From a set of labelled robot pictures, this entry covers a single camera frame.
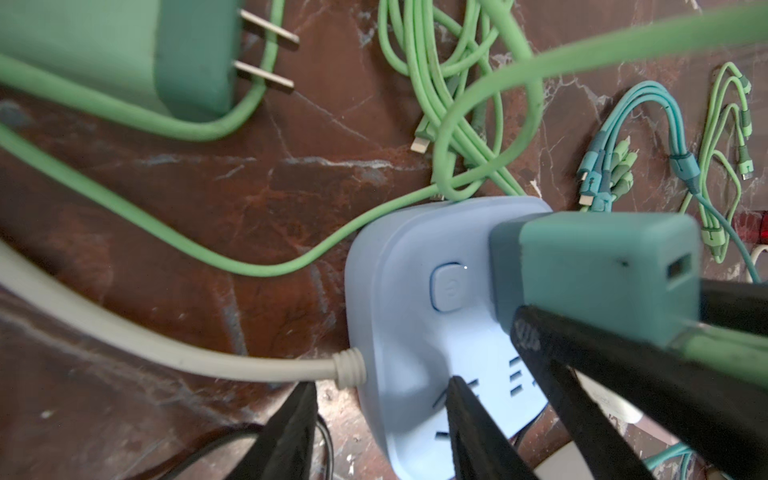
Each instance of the brown marble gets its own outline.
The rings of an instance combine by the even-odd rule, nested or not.
[[[248,8],[264,12],[264,3],[248,1]],[[354,216],[426,185],[430,165],[427,157],[409,151],[420,109],[409,80],[381,54],[377,2],[288,3],[285,25],[301,35],[302,45],[298,51],[281,50],[276,72],[294,79],[296,91],[270,91],[255,115],[220,141],[172,141],[2,87],[0,121],[213,250],[254,263],[290,260]],[[522,0],[514,13],[534,50],[545,51],[725,3],[732,2]],[[459,2],[438,4],[452,14],[461,11]],[[440,40],[442,48],[451,46],[450,38]],[[261,40],[246,35],[245,43],[250,50],[243,58],[257,63]],[[615,100],[646,79],[662,82],[677,98],[689,144],[696,144],[710,73],[725,59],[736,61],[754,86],[750,153],[757,176],[745,187],[738,214],[740,231],[753,241],[759,222],[754,212],[768,210],[764,46],[548,79],[544,123],[511,165],[513,174],[554,209],[573,208],[574,171],[590,136]],[[495,47],[493,66],[508,61]],[[511,138],[525,99],[520,91],[507,92],[504,99],[505,134]],[[678,208],[684,189],[665,161],[666,129],[653,107],[638,109],[627,123],[632,148],[640,148],[641,156],[634,188],[616,203],[617,210]],[[716,169],[711,177],[713,188],[724,182]],[[492,184],[481,192],[499,193]],[[733,192],[728,187],[724,194]],[[343,267],[351,238],[290,275],[257,279],[222,273],[4,151],[0,227],[5,241],[71,288],[175,339],[275,357],[325,356],[348,345]],[[703,271],[710,278],[743,279],[734,248],[723,264],[706,258]],[[763,271],[768,273],[764,264]],[[288,392],[289,386],[217,381],[148,365],[35,314],[11,296],[0,300],[3,478],[149,478],[139,474],[199,445],[208,432],[233,422],[264,421]],[[331,382],[321,382],[319,392],[320,411],[336,442],[336,478],[394,478],[354,394],[337,391]],[[626,429],[628,438],[637,435],[641,442],[644,434],[633,428]],[[567,440],[550,414],[531,430],[521,451],[535,465]],[[237,452],[206,460],[190,477],[220,475]]]

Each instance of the teal cable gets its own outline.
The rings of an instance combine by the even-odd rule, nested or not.
[[[613,111],[608,115],[599,132],[594,136],[594,140],[590,143],[579,166],[578,176],[581,180],[579,203],[588,206],[589,211],[612,211],[614,198],[618,198],[620,193],[611,189],[614,186],[614,181],[621,181],[621,179],[613,178],[614,149],[619,131],[629,114],[639,105],[649,101],[663,107],[667,115],[670,127],[670,159],[689,157],[685,141],[683,114],[680,112],[680,107],[674,97],[664,86],[655,81],[643,81],[635,85],[621,97]],[[689,158],[690,162],[695,162],[695,159]],[[628,190],[633,181],[631,173],[627,172],[622,177],[628,186],[622,186],[618,190]]]
[[[746,246],[744,245],[744,242],[741,241],[739,236],[737,235],[736,231],[733,229],[733,226],[731,226],[730,222],[723,217],[723,214],[717,211],[715,207],[712,206],[712,204],[703,197],[702,194],[695,194],[694,198],[699,201],[699,204],[701,204],[707,212],[709,212],[710,215],[715,217],[718,222],[720,222],[720,225],[723,226],[725,231],[730,236],[730,239],[733,241],[734,244],[736,244],[736,248],[739,249],[739,253],[741,253],[741,257],[744,259],[744,263],[746,264],[746,269],[749,270],[750,276],[752,277],[752,281],[754,283],[762,283],[762,280],[760,279],[760,274],[757,272],[757,269],[755,268],[755,264],[752,262],[752,258],[750,256],[749,250],[746,249]]]
[[[685,445],[684,443],[677,443],[675,445],[672,445],[671,447],[668,447],[662,452],[657,453],[656,455],[652,455],[644,459],[643,463],[645,464],[646,467],[648,467],[649,470],[653,470],[654,468],[661,465],[662,463],[669,460],[670,458],[679,457],[680,455],[686,455],[687,453],[691,453],[692,451],[693,450],[691,450],[688,445]]]
[[[643,460],[643,463],[648,468],[648,470],[653,470],[670,458],[679,457],[682,455],[683,458],[680,461],[680,480],[686,480],[688,465],[690,464],[690,460],[692,459],[693,454],[694,451],[688,445],[677,443],[676,445],[672,445],[661,453],[657,453],[656,455],[646,458]]]
[[[282,24],[284,5],[285,0],[272,2],[271,23]],[[277,36],[267,31],[265,38],[260,68],[272,71],[277,59]],[[264,80],[254,76],[251,89],[229,113],[214,121],[197,123],[147,110],[2,54],[0,83],[137,130],[186,141],[211,141],[231,134],[251,116],[266,92]]]
[[[396,0],[392,0],[389,5],[391,6],[396,3]],[[544,100],[543,89],[541,89],[542,78],[568,72],[583,71],[619,61],[633,61],[663,54],[681,53],[694,48],[738,45],[768,39],[768,30],[764,28],[764,25],[768,22],[768,2],[761,2],[724,8],[701,16],[675,18],[643,27],[629,28],[565,45],[535,57],[526,57],[525,49],[527,48],[527,43],[525,42],[525,37],[522,36],[519,27],[517,27],[515,20],[508,10],[505,10],[507,4],[502,4],[497,0],[481,0],[480,5],[482,6],[483,14],[487,15],[491,23],[498,29],[503,42],[516,57],[517,63],[499,68],[497,71],[490,72],[479,78],[466,88],[461,95],[455,98],[452,104],[447,107],[445,115],[439,118],[440,123],[433,158],[436,184],[379,205],[350,221],[309,252],[285,263],[277,265],[244,263],[208,250],[184,237],[117,194],[40,151],[6,127],[0,127],[0,147],[8,150],[43,174],[121,215],[126,220],[145,229],[148,233],[155,235],[157,238],[200,261],[222,270],[242,275],[277,276],[303,268],[344,237],[384,214],[425,200],[437,193],[444,194],[448,198],[461,198],[462,192],[457,191],[457,187],[472,184],[489,177],[496,171],[505,170],[503,167],[519,156],[528,146],[541,122]],[[411,6],[411,13],[409,15],[414,14],[413,9],[414,7]],[[434,16],[438,23],[458,27],[453,20],[446,18],[447,15],[442,14],[439,10],[434,11]],[[394,26],[396,20],[394,20],[394,17],[392,21],[394,34],[397,37],[397,28]],[[449,30],[460,32],[461,28],[451,29],[449,27]],[[522,85],[527,85],[528,87],[528,117],[518,132],[515,141],[498,155],[490,155],[489,160],[485,155],[483,155],[483,158],[477,158],[478,166],[472,167],[465,173],[453,177],[456,159],[455,157],[451,158],[449,147],[452,145],[459,147],[471,146],[476,147],[481,153],[487,153],[486,149],[488,151],[491,150],[485,143],[482,143],[482,146],[485,148],[474,145],[471,136],[469,142],[464,142],[467,140],[467,132],[457,131],[457,128],[462,121],[466,122],[465,115],[481,101],[493,97],[498,92]],[[469,126],[469,129],[472,134],[476,135],[471,126]],[[457,139],[461,134],[464,134],[464,137],[460,144]]]

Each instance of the plug prong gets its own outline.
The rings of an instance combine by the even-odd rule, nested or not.
[[[299,35],[296,35],[295,33],[291,33],[290,31],[287,31],[283,27],[278,27],[274,23],[269,23],[267,20],[264,20],[263,18],[256,16],[247,10],[243,10],[241,8],[240,17],[242,17],[243,20],[245,20],[246,22],[253,23],[254,25],[259,25],[261,28],[264,28],[265,30],[274,32],[287,40],[291,40],[296,45],[299,44]]]
[[[253,65],[249,65],[240,60],[235,60],[234,66],[237,70],[245,71],[252,75],[256,75],[257,77],[261,77],[264,80],[273,81],[276,84],[281,84],[282,86],[287,88],[293,88],[293,80],[289,80],[288,78],[275,75],[274,73],[270,73],[266,70],[262,70],[261,68],[254,67]]]

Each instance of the power cord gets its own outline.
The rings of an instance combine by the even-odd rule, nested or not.
[[[536,418],[534,418],[533,420],[531,420],[530,422],[528,422],[528,424],[526,424],[526,425],[525,425],[525,426],[524,426],[522,429],[520,429],[520,431],[518,432],[518,434],[517,434],[517,435],[515,435],[515,439],[512,441],[512,447],[514,447],[514,448],[515,448],[515,450],[517,450],[517,449],[519,449],[519,448],[520,448],[520,445],[522,445],[522,443],[523,443],[523,440],[525,439],[525,434],[527,434],[527,433],[528,433],[528,430],[530,430],[530,429],[531,429],[531,427],[532,427],[533,425],[535,425],[535,424],[536,424],[536,422],[538,422],[538,421],[541,419],[541,417],[542,417],[542,416],[544,416],[544,411],[545,411],[545,410],[546,410],[546,408],[542,409],[542,410],[541,410],[541,411],[538,413],[538,415],[536,415]]]
[[[325,445],[326,450],[325,474],[323,477],[325,480],[333,480],[333,440],[331,439],[330,430],[328,430],[328,424],[326,424],[326,420],[322,415],[317,416],[315,427],[320,431],[320,434],[323,437],[323,444]],[[225,445],[236,442],[237,440],[256,438],[259,436],[261,429],[261,425],[245,425],[234,430],[230,430],[229,432],[226,432],[223,435],[211,440],[195,452],[192,452],[184,460],[179,462],[163,475],[157,477],[155,480],[175,480],[176,477],[184,473],[198,460],[210,454],[214,450],[218,450]]]
[[[283,23],[284,6],[285,0],[272,1],[270,22],[275,26]],[[259,66],[262,71],[271,72],[277,59],[277,35],[267,30],[265,39]],[[186,141],[216,140],[240,128],[266,93],[266,82],[255,75],[252,78],[253,86],[228,114],[215,121],[197,123],[159,114],[0,55],[0,82],[3,84],[137,130]]]
[[[264,359],[201,349],[162,336],[79,296],[0,241],[0,284],[55,319],[104,343],[182,372],[245,382],[336,380],[340,389],[366,382],[358,349],[329,359]]]

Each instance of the electrical outlet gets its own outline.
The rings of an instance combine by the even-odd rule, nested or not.
[[[488,235],[548,211],[532,197],[428,204],[387,215],[355,239],[345,284],[350,343],[368,372],[360,404],[400,478],[454,476],[445,409],[452,376],[508,437],[546,406],[496,319]]]

